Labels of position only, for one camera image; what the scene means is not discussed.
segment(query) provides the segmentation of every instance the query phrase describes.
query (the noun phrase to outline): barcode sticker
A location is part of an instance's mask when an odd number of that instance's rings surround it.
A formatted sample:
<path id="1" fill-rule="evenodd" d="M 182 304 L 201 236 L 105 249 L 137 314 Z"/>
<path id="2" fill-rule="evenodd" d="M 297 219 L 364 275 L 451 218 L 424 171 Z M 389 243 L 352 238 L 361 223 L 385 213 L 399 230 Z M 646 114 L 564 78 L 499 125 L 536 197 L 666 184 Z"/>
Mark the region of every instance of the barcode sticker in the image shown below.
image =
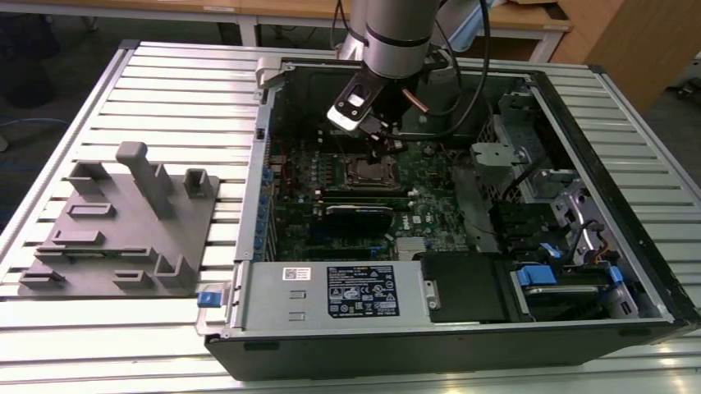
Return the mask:
<path id="1" fill-rule="evenodd" d="M 311 268 L 283 268 L 284 281 L 311 281 Z"/>
<path id="2" fill-rule="evenodd" d="M 210 6 L 204 6 L 202 9 L 205 11 L 233 12 L 233 7 L 210 7 Z"/>

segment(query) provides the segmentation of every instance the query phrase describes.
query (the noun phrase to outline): power supply label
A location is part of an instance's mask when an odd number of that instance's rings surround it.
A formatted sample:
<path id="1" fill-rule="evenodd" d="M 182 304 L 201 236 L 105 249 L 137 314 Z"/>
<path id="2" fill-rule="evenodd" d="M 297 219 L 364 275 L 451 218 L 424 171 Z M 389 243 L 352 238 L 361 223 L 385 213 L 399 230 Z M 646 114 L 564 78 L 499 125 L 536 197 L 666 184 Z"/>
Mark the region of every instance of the power supply label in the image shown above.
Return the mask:
<path id="1" fill-rule="evenodd" d="M 399 316 L 391 265 L 327 267 L 325 275 L 332 318 Z"/>

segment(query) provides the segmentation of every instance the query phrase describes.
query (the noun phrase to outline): copper pipe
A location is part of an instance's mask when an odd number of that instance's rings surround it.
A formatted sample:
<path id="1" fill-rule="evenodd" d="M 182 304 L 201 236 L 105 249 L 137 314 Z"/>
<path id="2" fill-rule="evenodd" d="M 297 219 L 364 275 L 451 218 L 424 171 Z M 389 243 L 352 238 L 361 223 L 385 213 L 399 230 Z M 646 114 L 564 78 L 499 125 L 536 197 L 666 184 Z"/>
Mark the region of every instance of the copper pipe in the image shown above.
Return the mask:
<path id="1" fill-rule="evenodd" d="M 408 91 L 407 88 L 401 89 L 401 94 L 404 95 L 405 99 L 413 104 L 413 107 L 417 108 L 417 110 L 423 113 L 428 112 L 428 107 L 420 102 L 420 100 L 416 98 L 413 94 Z"/>

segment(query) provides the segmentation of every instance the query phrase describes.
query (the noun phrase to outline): aluminum profile table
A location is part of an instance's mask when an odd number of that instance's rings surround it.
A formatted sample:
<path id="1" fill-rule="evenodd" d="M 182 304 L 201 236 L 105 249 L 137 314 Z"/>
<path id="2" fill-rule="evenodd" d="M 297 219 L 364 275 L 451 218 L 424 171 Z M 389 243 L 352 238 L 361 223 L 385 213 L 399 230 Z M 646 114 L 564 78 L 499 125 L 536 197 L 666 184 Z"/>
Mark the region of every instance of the aluminum profile table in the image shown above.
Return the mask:
<path id="1" fill-rule="evenodd" d="M 194 333 L 185 300 L 14 299 L 33 247 L 70 195 L 70 162 L 110 160 L 122 140 L 149 145 L 168 173 L 222 179 L 200 286 L 229 279 L 263 56 L 325 51 L 140 43 L 121 48 L 0 238 L 0 392 L 634 392 L 701 391 L 701 331 L 582 366 L 331 381 L 236 382 Z M 464 60 L 477 66 L 479 60 Z M 546 71 L 686 292 L 701 305 L 701 192 L 611 81 L 584 66 L 494 62 Z M 106 163 L 109 171 L 124 171 Z M 222 313 L 206 314 L 208 324 Z"/>

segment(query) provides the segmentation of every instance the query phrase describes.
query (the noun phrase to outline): wooden cabinet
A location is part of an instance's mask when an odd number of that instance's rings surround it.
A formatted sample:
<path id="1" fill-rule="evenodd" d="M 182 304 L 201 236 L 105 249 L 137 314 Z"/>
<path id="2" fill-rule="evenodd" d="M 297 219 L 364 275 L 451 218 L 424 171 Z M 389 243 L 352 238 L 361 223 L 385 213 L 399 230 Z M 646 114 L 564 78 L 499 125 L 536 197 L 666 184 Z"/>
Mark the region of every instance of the wooden cabinet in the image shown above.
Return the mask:
<path id="1" fill-rule="evenodd" d="M 643 112 L 701 50 L 701 0 L 558 0 L 574 24 L 551 62 L 603 66 Z"/>

